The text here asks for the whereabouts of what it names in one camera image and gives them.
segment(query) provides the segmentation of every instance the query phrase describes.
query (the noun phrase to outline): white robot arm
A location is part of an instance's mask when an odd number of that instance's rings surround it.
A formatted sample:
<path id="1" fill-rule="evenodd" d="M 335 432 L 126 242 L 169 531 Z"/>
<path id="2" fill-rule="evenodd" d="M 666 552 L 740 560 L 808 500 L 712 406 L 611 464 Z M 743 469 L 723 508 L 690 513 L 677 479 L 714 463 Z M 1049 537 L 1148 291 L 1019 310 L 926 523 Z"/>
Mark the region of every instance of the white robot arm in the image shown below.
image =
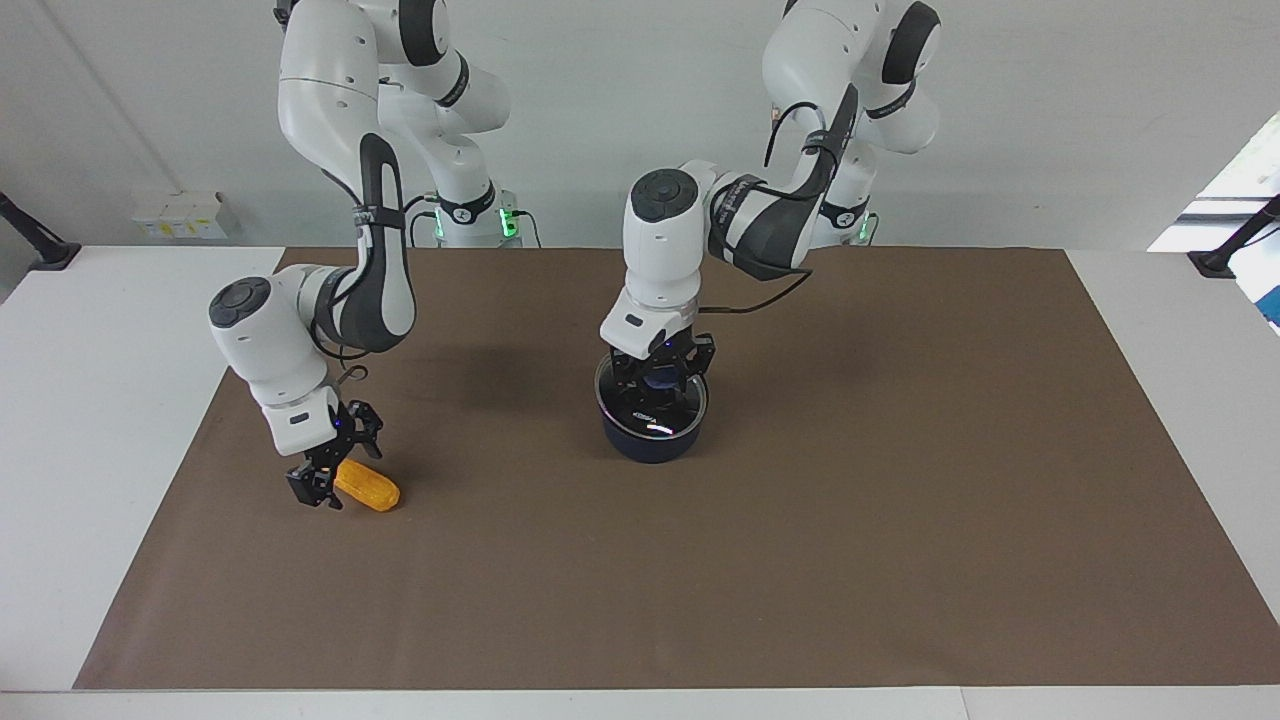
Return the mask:
<path id="1" fill-rule="evenodd" d="M 714 352 L 710 336 L 691 329 L 703 247 L 760 281 L 806 275 L 800 265 L 813 245 L 858 232 L 876 177 L 873 146 L 914 154 L 933 140 L 937 106 L 916 78 L 940 26 L 919 1 L 790 0 L 763 60 L 769 96 L 786 108 L 774 132 L 788 117 L 806 132 L 788 186 L 703 160 L 632 186 L 626 287 L 600 325 L 611 355 L 596 374 L 605 432 L 625 455 L 666 461 L 696 438 L 701 375 Z"/>
<path id="2" fill-rule="evenodd" d="M 287 26 L 280 128 L 355 204 L 358 263 L 236 281 L 214 297 L 209 318 L 276 450 L 306 455 L 287 475 L 297 498 L 340 507 L 337 466 L 356 445 L 380 456 L 381 420 L 367 404 L 342 402 L 325 356 L 390 350 L 416 316 L 401 172 L 387 131 L 422 152 L 453 234 L 493 241 L 506 236 L 498 190 L 462 133 L 502 127 L 511 102 L 498 78 L 449 46 L 443 0 L 282 0 L 276 18 Z"/>

